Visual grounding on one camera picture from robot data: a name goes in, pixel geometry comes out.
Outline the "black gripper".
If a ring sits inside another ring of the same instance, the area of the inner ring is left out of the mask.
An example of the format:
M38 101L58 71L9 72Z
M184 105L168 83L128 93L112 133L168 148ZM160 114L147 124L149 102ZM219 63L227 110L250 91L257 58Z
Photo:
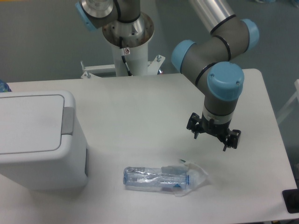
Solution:
M241 131L234 129L230 131L229 125L231 121L224 124L216 124L214 119L207 120L204 115L200 116L196 113L192 113L186 128L194 134L194 139L197 139L200 133L207 133L219 139L224 143L223 151L227 148L237 149Z

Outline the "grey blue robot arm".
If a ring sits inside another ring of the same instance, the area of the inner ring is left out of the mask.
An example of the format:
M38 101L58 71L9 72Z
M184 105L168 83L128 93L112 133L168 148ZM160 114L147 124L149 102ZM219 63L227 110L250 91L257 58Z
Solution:
M205 96L202 115L192 113L187 129L195 136L207 133L237 148L240 130L229 125L243 90L244 73L234 57L252 49L259 41L254 22L240 20L225 0L192 0L211 39L204 44L191 40L180 42L172 52L173 66ZM151 18L141 11L138 0L80 0L75 5L88 30L102 29L111 44L117 76L149 73L148 53L137 53L147 47L153 36Z

